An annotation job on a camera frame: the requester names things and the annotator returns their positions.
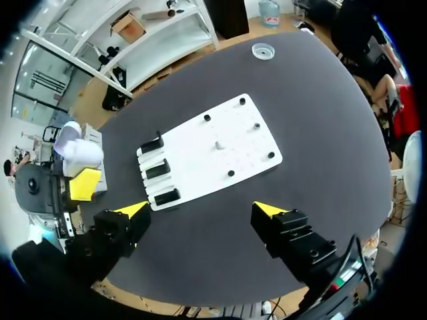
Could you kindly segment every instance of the window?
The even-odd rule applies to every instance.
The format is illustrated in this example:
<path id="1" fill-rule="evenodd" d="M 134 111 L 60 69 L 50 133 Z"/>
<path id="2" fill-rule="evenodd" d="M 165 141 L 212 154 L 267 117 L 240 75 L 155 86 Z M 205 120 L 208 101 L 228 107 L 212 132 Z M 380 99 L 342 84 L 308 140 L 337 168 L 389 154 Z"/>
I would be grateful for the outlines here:
<path id="1" fill-rule="evenodd" d="M 22 58 L 12 102 L 12 117 L 38 125 L 60 125 L 91 75 L 30 42 Z"/>

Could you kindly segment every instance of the shelving unit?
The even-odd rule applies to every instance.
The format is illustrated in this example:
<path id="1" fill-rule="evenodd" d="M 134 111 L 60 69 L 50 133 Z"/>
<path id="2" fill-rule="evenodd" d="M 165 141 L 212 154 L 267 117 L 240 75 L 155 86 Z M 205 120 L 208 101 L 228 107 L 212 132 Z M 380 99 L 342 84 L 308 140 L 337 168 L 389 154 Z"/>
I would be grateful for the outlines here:
<path id="1" fill-rule="evenodd" d="M 71 36 L 77 40 L 77 44 L 70 53 L 51 43 L 50 37 L 44 36 L 44 31 L 34 33 L 23 30 L 22 35 L 129 97 L 132 97 L 132 90 L 146 79 L 178 59 L 208 45 L 218 48 L 218 38 L 203 0 L 178 0 L 177 7 L 173 9 L 176 11 L 181 9 L 182 13 L 176 13 L 169 19 L 149 21 L 140 18 L 145 13 L 167 10 L 166 0 L 77 0 L 69 3 L 68 7 L 61 9 L 65 12 L 62 18 L 49 23 L 52 25 L 60 22 L 74 31 Z M 52 4 L 46 1 L 37 15 L 38 21 L 42 20 L 40 15 L 42 16 L 43 12 L 53 9 L 49 6 Z M 140 20 L 146 34 L 129 44 L 118 34 L 111 32 L 111 24 L 120 15 L 133 8 L 138 8 L 134 11 L 134 16 Z M 91 16 L 93 21 L 88 23 L 88 17 Z M 110 46 L 119 47 L 119 53 L 98 71 L 79 58 L 79 53 L 85 44 L 90 44 L 98 55 L 105 54 Z M 127 71 L 126 87 L 122 87 L 115 77 L 110 78 L 116 66 Z"/>
<path id="2" fill-rule="evenodd" d="M 123 65 L 127 65 L 127 90 L 134 90 L 159 70 L 211 44 L 210 36 L 201 29 L 189 30 L 185 34 L 175 34 L 172 29 L 170 32 L 175 36 L 153 46 L 140 46 L 129 54 L 132 55 L 129 61 L 123 61 Z"/>
<path id="3" fill-rule="evenodd" d="M 101 70 L 101 73 L 103 75 L 107 74 L 107 72 L 116 65 L 120 60 L 122 60 L 127 54 L 131 53 L 134 49 L 138 48 L 141 44 L 143 44 L 145 41 L 147 41 L 151 36 L 154 36 L 156 33 L 168 28 L 169 26 L 188 18 L 192 15 L 196 15 L 199 13 L 198 8 L 191 4 L 186 3 L 185 5 L 180 5 L 180 9 L 183 9 L 184 12 L 177 14 L 175 17 L 171 19 L 156 19 L 156 20 L 149 20 L 144 21 L 143 26 L 147 33 L 140 37 L 137 41 L 132 43 L 131 45 L 128 45 L 124 49 L 122 49 L 117 56 L 115 56 L 104 68 Z"/>

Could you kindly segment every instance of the dark gray table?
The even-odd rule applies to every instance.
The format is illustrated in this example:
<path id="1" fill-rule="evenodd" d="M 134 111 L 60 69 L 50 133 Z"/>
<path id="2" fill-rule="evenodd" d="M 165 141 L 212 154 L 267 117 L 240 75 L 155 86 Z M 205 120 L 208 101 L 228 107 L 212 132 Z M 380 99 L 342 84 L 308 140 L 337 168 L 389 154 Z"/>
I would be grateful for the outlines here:
<path id="1" fill-rule="evenodd" d="M 254 43 L 276 49 L 257 60 Z M 182 305 L 233 305 L 303 285 L 271 259 L 250 225 L 253 201 L 298 208 L 338 244 L 371 236 L 391 202 L 388 155 L 361 90 L 332 52 L 307 33 L 240 43 L 170 75 L 102 129 L 108 191 L 82 205 L 86 225 L 102 209 L 147 199 L 136 149 L 196 115 L 247 93 L 284 156 L 277 169 L 211 195 L 152 213 L 129 259 L 108 279 L 117 287 Z"/>

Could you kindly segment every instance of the black speaker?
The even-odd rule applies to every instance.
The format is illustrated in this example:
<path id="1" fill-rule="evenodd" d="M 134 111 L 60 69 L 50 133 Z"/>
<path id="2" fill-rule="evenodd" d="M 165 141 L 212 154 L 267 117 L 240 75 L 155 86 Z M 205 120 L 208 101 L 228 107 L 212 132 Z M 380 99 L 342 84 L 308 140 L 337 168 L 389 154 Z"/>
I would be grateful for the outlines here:
<path id="1" fill-rule="evenodd" d="M 249 33 L 244 0 L 205 0 L 215 30 L 225 39 Z"/>

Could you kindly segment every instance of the water jug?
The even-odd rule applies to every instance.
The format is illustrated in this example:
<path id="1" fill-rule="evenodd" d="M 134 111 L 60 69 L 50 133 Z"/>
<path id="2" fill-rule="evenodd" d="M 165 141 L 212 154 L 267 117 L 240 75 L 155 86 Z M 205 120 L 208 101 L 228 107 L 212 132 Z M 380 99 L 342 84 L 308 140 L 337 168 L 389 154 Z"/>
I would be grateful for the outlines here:
<path id="1" fill-rule="evenodd" d="M 280 22 L 280 6 L 272 0 L 261 0 L 259 5 L 262 24 L 269 28 L 277 28 Z"/>

